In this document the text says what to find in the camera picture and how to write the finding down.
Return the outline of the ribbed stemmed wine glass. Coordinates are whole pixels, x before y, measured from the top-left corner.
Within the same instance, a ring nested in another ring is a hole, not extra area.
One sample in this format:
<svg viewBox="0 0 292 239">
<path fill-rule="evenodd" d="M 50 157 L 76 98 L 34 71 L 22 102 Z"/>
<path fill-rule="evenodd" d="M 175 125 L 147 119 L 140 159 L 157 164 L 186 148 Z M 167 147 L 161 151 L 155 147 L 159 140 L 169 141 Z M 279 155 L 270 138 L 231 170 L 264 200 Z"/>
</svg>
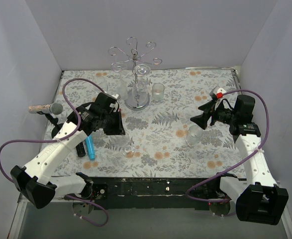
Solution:
<svg viewBox="0 0 292 239">
<path fill-rule="evenodd" d="M 117 62 L 117 63 L 114 63 L 112 65 L 112 70 L 119 74 L 119 80 L 118 80 L 117 89 L 118 89 L 118 94 L 120 96 L 120 99 L 123 100 L 123 101 L 125 101 L 128 98 L 127 85 L 126 85 L 126 83 L 125 83 L 125 81 L 123 80 L 123 77 L 122 77 L 122 73 L 126 69 L 127 69 L 127 66 L 122 62 Z"/>
</svg>

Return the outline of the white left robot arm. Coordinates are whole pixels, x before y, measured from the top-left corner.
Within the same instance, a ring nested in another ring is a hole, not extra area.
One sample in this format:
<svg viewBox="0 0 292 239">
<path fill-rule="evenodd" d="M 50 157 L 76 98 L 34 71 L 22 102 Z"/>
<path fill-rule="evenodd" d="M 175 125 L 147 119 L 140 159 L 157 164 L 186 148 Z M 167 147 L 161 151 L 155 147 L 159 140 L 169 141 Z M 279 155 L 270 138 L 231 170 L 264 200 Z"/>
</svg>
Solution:
<svg viewBox="0 0 292 239">
<path fill-rule="evenodd" d="M 92 132 L 102 129 L 106 135 L 125 135 L 118 97 L 101 92 L 90 107 L 77 107 L 56 134 L 54 143 L 44 147 L 23 167 L 12 168 L 10 174 L 17 190 L 36 208 L 44 208 L 55 197 L 92 196 L 93 181 L 84 173 L 62 177 L 54 177 L 53 173 Z"/>
</svg>

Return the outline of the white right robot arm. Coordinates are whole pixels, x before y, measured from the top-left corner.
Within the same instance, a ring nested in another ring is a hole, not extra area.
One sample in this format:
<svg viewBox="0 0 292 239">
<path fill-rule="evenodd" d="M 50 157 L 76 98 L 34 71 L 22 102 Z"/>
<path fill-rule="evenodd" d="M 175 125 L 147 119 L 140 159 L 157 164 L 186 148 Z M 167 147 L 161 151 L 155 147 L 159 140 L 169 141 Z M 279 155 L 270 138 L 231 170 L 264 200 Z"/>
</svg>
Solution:
<svg viewBox="0 0 292 239">
<path fill-rule="evenodd" d="M 233 109 L 227 109 L 222 102 L 222 94 L 212 96 L 210 102 L 198 109 L 203 113 L 191 118 L 202 129 L 211 123 L 229 125 L 246 172 L 247 184 L 243 185 L 228 173 L 215 176 L 219 181 L 212 184 L 212 193 L 218 198 L 226 195 L 235 203 L 235 211 L 240 221 L 277 225 L 284 212 L 289 195 L 285 188 L 278 186 L 266 163 L 258 126 L 252 122 L 255 99 L 248 95 L 238 95 Z"/>
</svg>

